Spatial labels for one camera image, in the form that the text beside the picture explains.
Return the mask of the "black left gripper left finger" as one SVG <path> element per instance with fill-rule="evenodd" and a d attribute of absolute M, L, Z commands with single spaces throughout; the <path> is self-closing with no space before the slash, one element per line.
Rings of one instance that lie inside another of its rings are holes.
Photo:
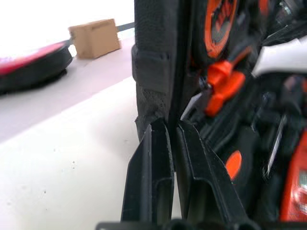
<path fill-rule="evenodd" d="M 163 119 L 150 123 L 129 161 L 121 221 L 168 222 L 174 195 L 174 166 Z"/>

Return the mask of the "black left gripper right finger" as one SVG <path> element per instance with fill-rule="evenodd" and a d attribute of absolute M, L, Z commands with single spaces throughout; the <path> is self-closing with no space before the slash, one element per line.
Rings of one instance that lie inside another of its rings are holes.
<path fill-rule="evenodd" d="M 226 167 L 197 129 L 176 128 L 176 171 L 181 215 L 190 223 L 243 223 L 248 220 Z"/>

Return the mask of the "orange black utility knife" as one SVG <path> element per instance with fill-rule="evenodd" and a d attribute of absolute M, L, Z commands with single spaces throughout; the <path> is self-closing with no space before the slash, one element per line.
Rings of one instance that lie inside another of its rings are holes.
<path fill-rule="evenodd" d="M 236 150 L 227 158 L 227 161 L 225 163 L 228 175 L 231 180 L 234 180 L 238 176 L 241 169 L 241 165 L 242 155 L 240 151 Z"/>

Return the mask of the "orange black handled screwdriver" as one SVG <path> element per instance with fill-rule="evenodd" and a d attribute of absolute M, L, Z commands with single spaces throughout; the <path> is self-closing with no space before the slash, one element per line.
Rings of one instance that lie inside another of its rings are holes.
<path fill-rule="evenodd" d="M 287 123 L 287 116 L 286 116 L 286 114 L 284 114 L 282 116 L 281 120 L 280 120 L 278 129 L 277 129 L 277 134 L 276 134 L 276 137 L 275 137 L 275 140 L 274 140 L 274 143 L 273 143 L 273 148 L 272 148 L 270 155 L 269 155 L 268 163 L 264 167 L 263 172 L 264 172 L 264 175 L 266 177 L 270 176 L 271 169 L 272 169 L 273 163 L 275 161 L 275 157 L 276 157 L 276 154 L 277 154 L 277 151 L 278 151 L 278 148 L 279 148 L 282 136 L 283 136 L 283 128 L 284 128 L 286 123 Z"/>

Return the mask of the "black tool case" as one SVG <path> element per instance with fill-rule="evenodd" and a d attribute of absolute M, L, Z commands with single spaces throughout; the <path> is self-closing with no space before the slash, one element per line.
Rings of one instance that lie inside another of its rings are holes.
<path fill-rule="evenodd" d="M 136 82 L 141 141 L 148 125 L 163 119 L 174 166 L 174 195 L 168 222 L 99 223 L 97 230 L 307 230 L 307 222 L 280 220 L 286 177 L 292 155 L 307 131 L 307 73 L 271 72 L 252 75 L 261 49 L 307 35 L 307 0 L 239 0 L 224 50 L 208 56 L 204 44 L 207 0 L 134 0 L 135 43 L 131 50 Z M 193 111 L 181 116 L 200 92 L 199 78 L 210 65 L 236 62 L 245 74 L 241 89 L 213 117 Z M 287 123 L 269 177 L 264 175 L 282 116 Z M 181 215 L 177 171 L 176 128 L 193 125 L 203 143 L 225 165 L 236 150 L 242 165 L 231 180 L 248 220 L 243 223 L 190 223 Z"/>

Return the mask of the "brown cardboard box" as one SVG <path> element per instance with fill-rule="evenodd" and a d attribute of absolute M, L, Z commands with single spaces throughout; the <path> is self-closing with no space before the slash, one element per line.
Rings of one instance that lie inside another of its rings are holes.
<path fill-rule="evenodd" d="M 121 49 L 114 19 L 104 19 L 69 27 L 79 59 L 96 59 Z"/>

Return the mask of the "orange black tape measure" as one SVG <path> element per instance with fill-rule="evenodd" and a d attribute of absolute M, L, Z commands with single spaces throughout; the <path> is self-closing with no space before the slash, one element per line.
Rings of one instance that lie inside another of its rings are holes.
<path fill-rule="evenodd" d="M 239 0 L 207 0 L 204 44 L 210 58 L 218 58 L 228 41 Z"/>

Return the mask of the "red heart-shaped bag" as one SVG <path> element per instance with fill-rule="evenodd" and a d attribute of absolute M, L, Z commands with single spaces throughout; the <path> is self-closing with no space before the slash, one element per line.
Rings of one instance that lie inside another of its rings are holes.
<path fill-rule="evenodd" d="M 66 73 L 73 57 L 64 40 L 24 54 L 0 57 L 0 95 L 28 90 Z"/>

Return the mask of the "orange handled pliers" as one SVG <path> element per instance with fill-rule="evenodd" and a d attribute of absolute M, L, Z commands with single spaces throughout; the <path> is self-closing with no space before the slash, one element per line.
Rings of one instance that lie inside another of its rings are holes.
<path fill-rule="evenodd" d="M 245 74 L 235 70 L 236 62 L 220 61 L 210 65 L 206 78 L 199 78 L 200 92 L 190 99 L 181 120 L 187 119 L 193 111 L 203 112 L 209 117 L 218 114 L 225 102 L 243 86 Z"/>

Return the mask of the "dark window frame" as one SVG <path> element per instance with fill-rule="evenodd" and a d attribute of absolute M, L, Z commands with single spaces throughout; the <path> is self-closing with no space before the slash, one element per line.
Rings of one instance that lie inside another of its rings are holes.
<path fill-rule="evenodd" d="M 118 30 L 118 32 L 122 32 L 122 31 L 125 31 L 125 30 L 132 29 L 134 27 L 135 27 L 135 22 L 130 22 L 130 23 L 118 25 L 117 30 Z"/>

